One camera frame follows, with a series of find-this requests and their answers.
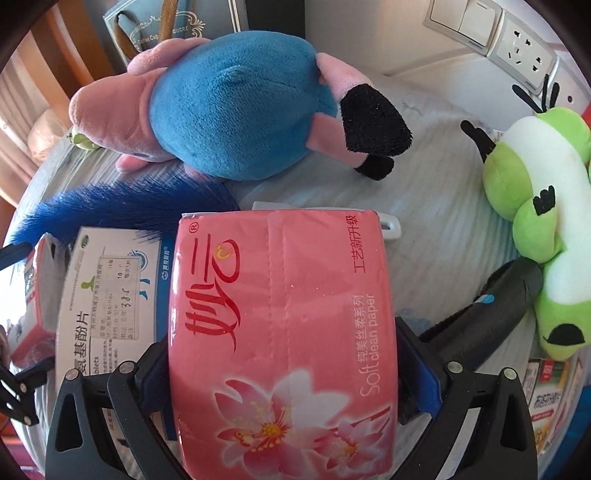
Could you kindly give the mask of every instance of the beige curtain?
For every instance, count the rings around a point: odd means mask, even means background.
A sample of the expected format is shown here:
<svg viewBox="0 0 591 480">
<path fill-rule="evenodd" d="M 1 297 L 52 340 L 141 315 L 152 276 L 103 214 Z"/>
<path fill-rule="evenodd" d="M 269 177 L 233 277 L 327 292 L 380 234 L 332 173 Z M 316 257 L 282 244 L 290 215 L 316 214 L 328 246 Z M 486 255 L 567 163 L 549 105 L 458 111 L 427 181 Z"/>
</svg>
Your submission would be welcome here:
<svg viewBox="0 0 591 480">
<path fill-rule="evenodd" d="M 27 137 L 48 104 L 18 54 L 0 73 L 0 196 L 16 206 L 38 168 Z"/>
</svg>

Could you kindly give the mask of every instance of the flower illustration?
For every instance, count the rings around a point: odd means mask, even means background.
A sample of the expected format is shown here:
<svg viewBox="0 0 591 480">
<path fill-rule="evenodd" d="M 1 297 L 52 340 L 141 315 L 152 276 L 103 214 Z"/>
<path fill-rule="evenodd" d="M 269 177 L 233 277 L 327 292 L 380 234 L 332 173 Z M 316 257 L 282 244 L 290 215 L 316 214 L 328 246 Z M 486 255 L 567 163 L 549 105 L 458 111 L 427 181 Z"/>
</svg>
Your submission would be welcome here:
<svg viewBox="0 0 591 480">
<path fill-rule="evenodd" d="M 389 418 L 379 429 L 371 419 L 351 424 L 342 420 L 338 429 L 331 430 L 325 437 L 318 439 L 316 453 L 328 458 L 326 469 L 336 469 L 342 478 L 361 478 L 368 473 L 374 460 L 385 454 L 376 444 L 384 435 L 384 428 Z"/>
<path fill-rule="evenodd" d="M 230 428 L 218 438 L 230 442 L 223 461 L 231 466 L 242 459 L 255 478 L 310 477 L 310 464 L 303 450 L 313 450 L 317 439 L 329 434 L 327 423 L 348 403 L 339 393 L 315 393 L 305 370 L 290 373 L 272 393 L 264 393 L 240 380 L 226 385 L 240 396 L 237 400 L 216 393 L 217 407 Z"/>
</svg>

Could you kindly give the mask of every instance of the black plush foot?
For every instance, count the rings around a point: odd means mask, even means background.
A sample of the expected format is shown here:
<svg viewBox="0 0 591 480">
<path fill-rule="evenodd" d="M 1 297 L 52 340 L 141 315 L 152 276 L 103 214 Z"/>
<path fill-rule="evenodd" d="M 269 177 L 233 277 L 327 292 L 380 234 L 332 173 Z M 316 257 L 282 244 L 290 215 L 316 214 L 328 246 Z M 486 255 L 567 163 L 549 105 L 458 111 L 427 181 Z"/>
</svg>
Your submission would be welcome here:
<svg viewBox="0 0 591 480">
<path fill-rule="evenodd" d="M 340 109 L 349 151 L 394 157 L 410 148 L 411 131 L 396 107 L 375 88 L 353 87 Z"/>
<path fill-rule="evenodd" d="M 550 185 L 548 190 L 542 190 L 540 196 L 534 197 L 534 209 L 539 216 L 548 213 L 556 206 L 556 192 L 554 187 Z"/>
<path fill-rule="evenodd" d="M 380 155 L 368 155 L 358 171 L 362 175 L 372 180 L 383 180 L 386 178 L 394 168 L 394 160 L 390 157 L 382 157 Z"/>
</svg>

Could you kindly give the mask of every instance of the blue and pink plush toy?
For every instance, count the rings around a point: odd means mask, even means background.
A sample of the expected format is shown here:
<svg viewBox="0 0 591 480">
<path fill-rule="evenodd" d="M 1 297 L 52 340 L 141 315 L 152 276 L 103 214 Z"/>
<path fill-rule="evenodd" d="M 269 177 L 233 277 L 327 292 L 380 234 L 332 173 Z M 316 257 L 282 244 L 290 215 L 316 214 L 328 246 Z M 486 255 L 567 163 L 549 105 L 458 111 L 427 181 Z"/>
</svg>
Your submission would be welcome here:
<svg viewBox="0 0 591 480">
<path fill-rule="evenodd" d="M 123 154 L 122 171 L 177 157 L 232 180 L 271 177 L 310 151 L 380 180 L 412 142 L 365 75 L 267 31 L 166 40 L 127 73 L 80 89 L 70 116 L 78 132 Z"/>
</svg>

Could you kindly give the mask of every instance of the green and white plush toy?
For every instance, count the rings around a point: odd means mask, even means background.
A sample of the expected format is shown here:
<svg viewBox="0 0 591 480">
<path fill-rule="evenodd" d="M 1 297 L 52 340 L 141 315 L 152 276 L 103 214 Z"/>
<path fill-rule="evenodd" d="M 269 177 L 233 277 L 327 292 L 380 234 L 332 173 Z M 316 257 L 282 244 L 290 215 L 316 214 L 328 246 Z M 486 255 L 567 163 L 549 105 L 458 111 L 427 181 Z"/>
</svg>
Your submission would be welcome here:
<svg viewBox="0 0 591 480">
<path fill-rule="evenodd" d="M 556 107 L 554 84 L 542 108 L 518 86 L 515 93 L 536 112 L 510 127 L 495 144 L 462 122 L 484 161 L 486 196 L 513 222 L 519 253 L 544 267 L 535 303 L 541 346 L 564 360 L 591 344 L 591 132 L 577 113 Z"/>
</svg>

